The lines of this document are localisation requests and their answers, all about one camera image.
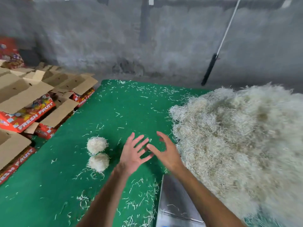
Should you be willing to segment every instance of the forearm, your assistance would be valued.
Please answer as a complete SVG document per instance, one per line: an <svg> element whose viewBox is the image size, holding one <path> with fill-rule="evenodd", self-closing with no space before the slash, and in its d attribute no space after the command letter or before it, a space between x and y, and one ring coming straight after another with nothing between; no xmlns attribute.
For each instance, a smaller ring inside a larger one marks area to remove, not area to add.
<svg viewBox="0 0 303 227"><path fill-rule="evenodd" d="M111 227L128 175L118 164L77 227Z"/></svg>
<svg viewBox="0 0 303 227"><path fill-rule="evenodd" d="M244 227L241 220L199 182L186 167L180 167L173 174L187 191L208 227Z"/></svg>

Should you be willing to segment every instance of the hand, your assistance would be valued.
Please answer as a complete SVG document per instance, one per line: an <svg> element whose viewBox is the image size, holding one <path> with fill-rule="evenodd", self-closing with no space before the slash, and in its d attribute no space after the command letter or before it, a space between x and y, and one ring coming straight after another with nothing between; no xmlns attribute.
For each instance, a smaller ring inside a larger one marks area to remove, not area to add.
<svg viewBox="0 0 303 227"><path fill-rule="evenodd" d="M166 150L164 152L159 151L154 145L147 144L147 148L153 152L157 158L163 163L163 165L169 169L173 174L176 173L181 167L184 167L180 154L176 145L170 140L170 138L160 131L157 131L157 135L160 136L160 141L165 142Z"/></svg>
<svg viewBox="0 0 303 227"><path fill-rule="evenodd" d="M140 135L139 137L134 139L134 133L131 134L130 137L127 138L127 141L123 147L123 151L120 157L120 163L124 165L128 175L131 175L133 172L135 172L138 167L145 163L146 161L150 160L154 154L151 153L149 156L141 159L140 156L142 156L146 150L140 150L145 144L148 143L149 139L146 138L141 143L139 143L136 147L134 147L142 138L144 135Z"/></svg>

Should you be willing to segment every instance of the green tablecloth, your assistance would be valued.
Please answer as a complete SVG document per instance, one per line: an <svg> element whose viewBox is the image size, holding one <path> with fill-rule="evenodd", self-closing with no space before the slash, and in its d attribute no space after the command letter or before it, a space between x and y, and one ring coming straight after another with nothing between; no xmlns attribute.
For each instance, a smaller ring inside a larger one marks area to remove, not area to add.
<svg viewBox="0 0 303 227"><path fill-rule="evenodd" d="M0 186L1 226L75 226L119 161L131 132L164 148L156 131L172 137L168 109L193 90L134 81L104 80L92 97ZM104 175L86 168L87 139L104 137L110 165ZM154 225L165 168L156 157L140 166L122 194L113 226Z"/></svg>

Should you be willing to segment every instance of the stack of boxes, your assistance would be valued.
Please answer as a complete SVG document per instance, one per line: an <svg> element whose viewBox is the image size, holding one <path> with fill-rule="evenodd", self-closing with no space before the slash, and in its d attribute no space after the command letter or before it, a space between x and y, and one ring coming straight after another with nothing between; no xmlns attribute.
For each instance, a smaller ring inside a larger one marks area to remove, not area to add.
<svg viewBox="0 0 303 227"><path fill-rule="evenodd" d="M7 69L6 63L0 61L0 184L36 152L28 134L51 138L97 83L92 74L63 73L58 66Z"/></svg>

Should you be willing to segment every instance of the right hand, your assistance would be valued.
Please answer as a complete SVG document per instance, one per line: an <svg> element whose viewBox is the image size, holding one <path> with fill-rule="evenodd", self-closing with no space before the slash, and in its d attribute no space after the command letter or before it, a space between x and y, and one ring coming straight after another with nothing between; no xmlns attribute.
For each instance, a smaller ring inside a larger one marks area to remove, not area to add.
<svg viewBox="0 0 303 227"><path fill-rule="evenodd" d="M157 156L170 172L175 174L178 169L184 167L177 147L167 135L160 131L157 131L157 135L160 137L160 141L165 142L166 150L161 152L151 144L147 144L146 147Z"/></svg>

